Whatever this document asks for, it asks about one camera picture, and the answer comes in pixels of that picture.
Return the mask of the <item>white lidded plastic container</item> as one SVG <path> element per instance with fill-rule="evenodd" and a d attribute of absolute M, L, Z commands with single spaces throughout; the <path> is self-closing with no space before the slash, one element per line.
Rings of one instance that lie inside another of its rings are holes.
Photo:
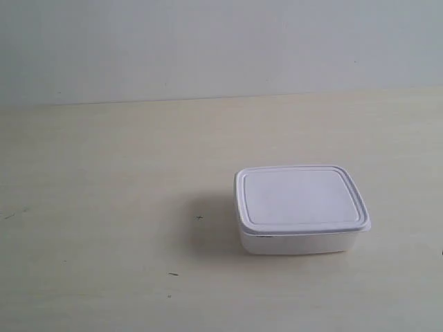
<path fill-rule="evenodd" d="M 242 169 L 234 193 L 240 240 L 254 255 L 344 252 L 372 226 L 352 177 L 335 165 Z"/>

